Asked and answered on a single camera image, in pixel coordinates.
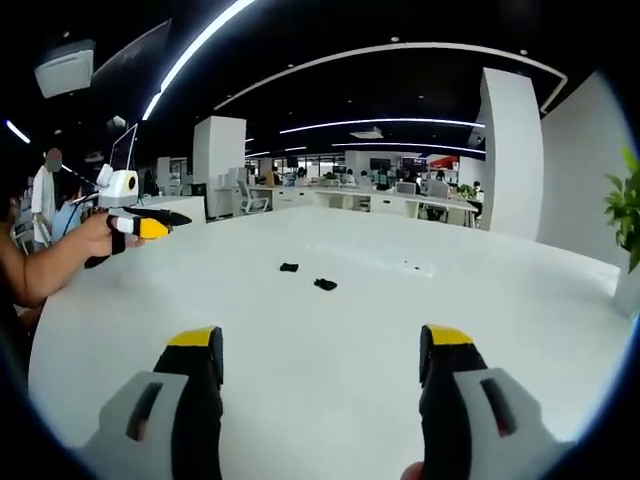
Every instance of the black object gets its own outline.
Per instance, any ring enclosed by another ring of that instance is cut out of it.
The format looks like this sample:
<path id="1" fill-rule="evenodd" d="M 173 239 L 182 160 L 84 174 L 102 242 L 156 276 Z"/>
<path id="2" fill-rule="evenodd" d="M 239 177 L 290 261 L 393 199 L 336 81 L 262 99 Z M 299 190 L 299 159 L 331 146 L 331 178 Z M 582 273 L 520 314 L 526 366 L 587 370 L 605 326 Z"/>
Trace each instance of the black object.
<path id="1" fill-rule="evenodd" d="M 204 197 L 204 215 L 209 218 L 209 206 L 207 205 L 207 184 L 194 183 L 191 185 L 191 196 Z"/>
<path id="2" fill-rule="evenodd" d="M 216 328 L 206 347 L 168 345 L 153 370 L 189 377 L 171 434 L 174 480 L 222 479 L 218 451 L 223 413 L 222 348 L 222 330 Z"/>
<path id="3" fill-rule="evenodd" d="M 313 284 L 316 287 L 320 287 L 321 289 L 327 292 L 330 292 L 331 290 L 333 290 L 338 286 L 336 282 L 332 282 L 331 280 L 325 280 L 324 278 L 317 279 L 315 282 L 313 282 Z"/>
<path id="4" fill-rule="evenodd" d="M 165 226 L 179 227 L 180 225 L 188 225 L 191 219 L 181 213 L 172 212 L 171 210 L 152 210 L 149 208 L 132 208 L 124 207 L 123 210 L 132 215 L 153 218 Z"/>
<path id="5" fill-rule="evenodd" d="M 296 273 L 298 271 L 298 267 L 299 265 L 297 263 L 283 263 L 280 265 L 280 271 Z"/>
<path id="6" fill-rule="evenodd" d="M 436 345 L 431 330 L 422 327 L 419 370 L 424 466 L 421 478 L 469 478 L 471 425 L 454 373 L 485 368 L 486 363 L 472 343 Z"/>

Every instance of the white wall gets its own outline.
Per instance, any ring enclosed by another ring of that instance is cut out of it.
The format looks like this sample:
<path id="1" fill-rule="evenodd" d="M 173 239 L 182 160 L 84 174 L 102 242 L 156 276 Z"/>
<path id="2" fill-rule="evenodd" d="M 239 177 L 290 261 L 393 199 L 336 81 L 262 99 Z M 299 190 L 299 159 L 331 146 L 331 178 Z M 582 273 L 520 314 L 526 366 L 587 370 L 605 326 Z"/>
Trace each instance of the white wall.
<path id="1" fill-rule="evenodd" d="M 482 228 L 535 241 L 544 150 L 531 79 L 485 68 L 480 97 L 487 138 Z"/>
<path id="2" fill-rule="evenodd" d="M 484 169 L 486 163 L 484 160 L 478 160 L 476 158 L 460 157 L 458 185 L 466 184 L 473 186 L 473 182 L 480 182 L 480 185 L 484 185 Z"/>
<path id="3" fill-rule="evenodd" d="M 605 79 L 594 73 L 542 121 L 544 197 L 538 241 L 611 264 L 620 251 L 607 226 L 605 173 L 626 177 L 629 127 Z"/>

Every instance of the white pillar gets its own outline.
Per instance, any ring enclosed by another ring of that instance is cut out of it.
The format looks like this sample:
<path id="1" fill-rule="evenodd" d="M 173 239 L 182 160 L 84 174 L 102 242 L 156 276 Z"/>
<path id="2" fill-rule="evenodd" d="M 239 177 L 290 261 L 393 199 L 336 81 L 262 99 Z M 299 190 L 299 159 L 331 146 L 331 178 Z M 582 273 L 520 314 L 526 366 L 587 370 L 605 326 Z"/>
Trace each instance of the white pillar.
<path id="1" fill-rule="evenodd" d="M 196 125 L 193 134 L 193 182 L 207 184 L 209 216 L 218 215 L 222 187 L 219 175 L 230 168 L 244 168 L 247 121 L 240 118 L 209 117 Z"/>
<path id="2" fill-rule="evenodd" d="M 360 175 L 360 170 L 358 169 L 358 152 L 355 150 L 347 150 L 344 152 L 344 165 L 347 168 L 353 170 L 353 174 L 356 178 Z"/>
<path id="3" fill-rule="evenodd" d="M 261 158 L 260 159 L 260 176 L 264 177 L 267 172 L 271 171 L 273 167 L 273 159 L 272 158 Z"/>
<path id="4" fill-rule="evenodd" d="M 487 149 L 482 228 L 535 241 L 544 151 L 531 79 L 485 68 L 480 96 Z"/>
<path id="5" fill-rule="evenodd" d="M 160 157 L 156 164 L 156 185 L 163 195 L 171 191 L 171 157 Z"/>

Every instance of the small black item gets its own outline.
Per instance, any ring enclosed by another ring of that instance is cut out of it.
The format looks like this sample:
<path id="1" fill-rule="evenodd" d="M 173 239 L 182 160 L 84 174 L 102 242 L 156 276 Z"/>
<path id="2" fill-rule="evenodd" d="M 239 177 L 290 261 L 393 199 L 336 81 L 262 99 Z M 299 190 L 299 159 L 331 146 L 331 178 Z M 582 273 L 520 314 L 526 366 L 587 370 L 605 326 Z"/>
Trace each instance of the small black item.
<path id="1" fill-rule="evenodd" d="M 298 271 L 298 267 L 299 265 L 297 263 L 283 263 L 280 265 L 280 271 L 296 273 Z"/>
<path id="2" fill-rule="evenodd" d="M 326 290 L 327 292 L 330 292 L 331 290 L 333 290 L 338 286 L 336 282 L 332 282 L 331 280 L 325 280 L 324 278 L 317 279 L 315 282 L 313 282 L 313 284 L 316 287 L 320 287 L 321 289 Z"/>

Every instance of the finger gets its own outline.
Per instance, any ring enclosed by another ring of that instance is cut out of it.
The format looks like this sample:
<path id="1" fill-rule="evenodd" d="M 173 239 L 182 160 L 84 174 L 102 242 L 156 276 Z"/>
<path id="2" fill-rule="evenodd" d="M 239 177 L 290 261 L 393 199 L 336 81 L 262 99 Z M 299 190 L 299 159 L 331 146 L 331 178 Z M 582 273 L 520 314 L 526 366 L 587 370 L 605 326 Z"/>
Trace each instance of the finger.
<path id="1" fill-rule="evenodd" d="M 410 465 L 400 477 L 400 480 L 421 480 L 422 479 L 422 462 L 416 462 Z"/>
<path id="2" fill-rule="evenodd" d="M 144 245 L 144 240 L 140 237 L 127 235 L 126 246 L 127 248 L 136 248 Z"/>

